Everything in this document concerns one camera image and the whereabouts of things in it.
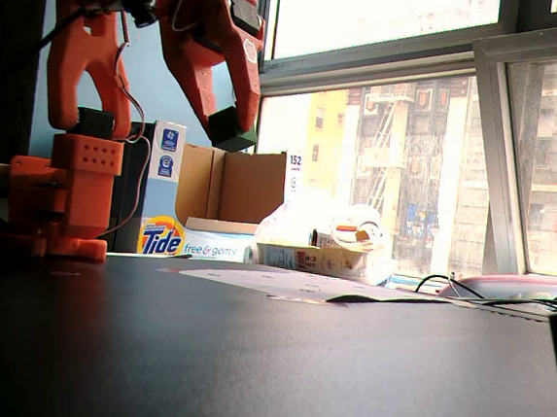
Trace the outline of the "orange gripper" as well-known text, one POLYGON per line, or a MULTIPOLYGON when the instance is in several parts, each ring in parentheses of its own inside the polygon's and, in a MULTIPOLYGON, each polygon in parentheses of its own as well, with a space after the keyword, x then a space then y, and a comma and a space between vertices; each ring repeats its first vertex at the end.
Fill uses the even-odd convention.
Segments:
POLYGON ((209 138, 216 112, 213 67, 225 62, 235 92, 238 125, 250 131, 261 96, 259 53, 264 20, 257 0, 168 0, 159 25, 164 62, 209 138))

